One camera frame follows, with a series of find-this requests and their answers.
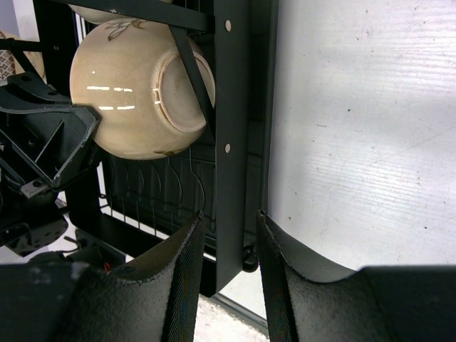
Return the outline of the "blue patterned bowl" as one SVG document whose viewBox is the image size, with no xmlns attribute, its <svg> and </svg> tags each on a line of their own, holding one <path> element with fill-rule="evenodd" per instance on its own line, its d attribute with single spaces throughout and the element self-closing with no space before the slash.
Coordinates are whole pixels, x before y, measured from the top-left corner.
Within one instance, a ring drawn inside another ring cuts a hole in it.
<svg viewBox="0 0 456 342">
<path fill-rule="evenodd" d="M 19 73 L 19 65 L 9 50 L 0 50 L 0 78 L 1 81 L 6 81 L 9 76 Z"/>
</svg>

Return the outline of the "beige bowl with leaf print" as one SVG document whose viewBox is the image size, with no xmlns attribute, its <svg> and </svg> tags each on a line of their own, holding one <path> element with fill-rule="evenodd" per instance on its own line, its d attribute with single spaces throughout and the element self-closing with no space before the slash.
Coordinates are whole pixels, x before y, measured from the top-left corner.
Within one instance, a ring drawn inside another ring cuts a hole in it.
<svg viewBox="0 0 456 342">
<path fill-rule="evenodd" d="M 95 27 L 73 57 L 70 93 L 100 114 L 95 142 L 127 160 L 177 154 L 207 125 L 166 24 L 129 18 Z"/>
</svg>

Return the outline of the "beige floral bowl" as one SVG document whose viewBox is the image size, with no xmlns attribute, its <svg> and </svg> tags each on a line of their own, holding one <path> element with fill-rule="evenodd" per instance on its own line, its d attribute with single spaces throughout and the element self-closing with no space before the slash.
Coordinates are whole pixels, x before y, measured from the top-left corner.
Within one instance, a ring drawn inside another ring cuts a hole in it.
<svg viewBox="0 0 456 342">
<path fill-rule="evenodd" d="M 43 79 L 43 81 L 46 82 L 46 72 L 43 63 L 42 53 L 35 51 L 25 51 L 24 53 L 26 57 L 30 60 L 31 64 L 33 65 L 37 73 Z"/>
</svg>

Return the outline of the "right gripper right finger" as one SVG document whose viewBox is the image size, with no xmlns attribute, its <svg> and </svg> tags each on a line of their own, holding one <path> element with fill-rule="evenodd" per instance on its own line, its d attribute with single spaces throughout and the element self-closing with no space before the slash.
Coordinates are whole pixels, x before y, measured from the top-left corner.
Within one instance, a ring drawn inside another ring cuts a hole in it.
<svg viewBox="0 0 456 342">
<path fill-rule="evenodd" d="M 453 341 L 453 266 L 346 268 L 256 216 L 272 341 Z"/>
</svg>

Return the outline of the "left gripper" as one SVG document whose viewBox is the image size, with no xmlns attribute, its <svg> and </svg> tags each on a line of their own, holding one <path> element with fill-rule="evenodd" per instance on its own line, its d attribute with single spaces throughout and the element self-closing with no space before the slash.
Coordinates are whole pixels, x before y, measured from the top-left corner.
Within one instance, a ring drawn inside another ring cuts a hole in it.
<svg viewBox="0 0 456 342">
<path fill-rule="evenodd" d="M 1 246 L 26 257 L 67 231 L 53 190 L 98 165 L 99 124 L 93 108 L 72 104 L 35 73 L 8 77 L 1 87 Z"/>
</svg>

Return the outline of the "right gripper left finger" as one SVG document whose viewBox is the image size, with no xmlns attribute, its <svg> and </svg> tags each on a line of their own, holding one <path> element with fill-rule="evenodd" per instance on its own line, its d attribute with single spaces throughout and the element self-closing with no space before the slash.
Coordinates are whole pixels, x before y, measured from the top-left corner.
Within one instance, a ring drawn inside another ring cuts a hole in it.
<svg viewBox="0 0 456 342">
<path fill-rule="evenodd" d="M 191 341 L 204 251 L 203 214 L 126 264 L 1 267 L 3 341 Z"/>
</svg>

